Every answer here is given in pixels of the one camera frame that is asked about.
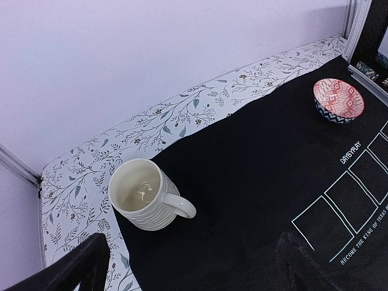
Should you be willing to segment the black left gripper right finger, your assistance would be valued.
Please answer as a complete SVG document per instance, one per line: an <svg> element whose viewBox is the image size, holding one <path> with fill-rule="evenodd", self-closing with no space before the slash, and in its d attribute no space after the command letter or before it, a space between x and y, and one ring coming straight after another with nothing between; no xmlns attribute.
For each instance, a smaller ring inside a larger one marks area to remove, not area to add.
<svg viewBox="0 0 388 291"><path fill-rule="evenodd" d="M281 290L360 290L354 277L328 266L297 236L283 232L276 246Z"/></svg>

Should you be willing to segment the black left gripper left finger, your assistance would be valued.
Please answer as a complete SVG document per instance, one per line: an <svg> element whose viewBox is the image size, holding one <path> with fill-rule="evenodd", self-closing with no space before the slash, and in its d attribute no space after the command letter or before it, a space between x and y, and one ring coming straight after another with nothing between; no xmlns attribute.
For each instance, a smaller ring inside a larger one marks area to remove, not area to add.
<svg viewBox="0 0 388 291"><path fill-rule="evenodd" d="M51 266L8 290L104 290L110 249L102 233L94 233Z"/></svg>

